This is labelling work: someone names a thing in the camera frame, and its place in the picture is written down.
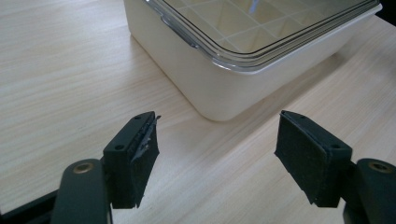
screw hole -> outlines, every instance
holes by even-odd
[[[123,145],[118,145],[118,146],[115,146],[114,148],[115,148],[116,150],[121,150],[121,149],[124,148],[124,146],[123,146]]]
[[[372,161],[372,162],[369,163],[369,166],[373,170],[381,172],[381,173],[385,173],[385,174],[392,173],[392,169],[389,168],[386,164],[383,164],[383,163]]]
[[[93,168],[93,164],[90,162],[83,162],[82,164],[79,164],[77,166],[75,166],[75,168],[73,169],[73,172],[75,174],[84,174],[89,172],[91,169]]]

light wood surface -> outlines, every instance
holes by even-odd
[[[396,28],[372,18],[345,47],[227,122],[201,117],[131,38],[121,0],[0,4],[0,209],[59,187],[74,161],[154,110],[161,154],[115,223],[343,223],[310,205],[274,155],[278,113],[307,115],[396,163]]]

wooden table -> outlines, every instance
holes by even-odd
[[[274,155],[278,113],[305,114],[354,148],[396,163],[396,28],[372,18],[344,48],[227,122],[200,116],[131,38],[121,0],[2,1],[0,208],[59,187],[154,110],[161,154],[138,209],[115,223],[343,223],[310,205]]]

glass lid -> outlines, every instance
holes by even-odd
[[[192,47],[233,70],[264,65],[379,4],[377,0],[147,2]]]

wood grain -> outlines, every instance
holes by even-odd
[[[343,223],[310,205],[274,155],[278,113],[307,115],[396,163],[396,29],[372,18],[344,48],[227,122],[201,117],[131,38],[121,0],[3,1],[0,209],[59,186],[100,158],[134,115],[154,110],[161,154],[141,207],[115,223]]]

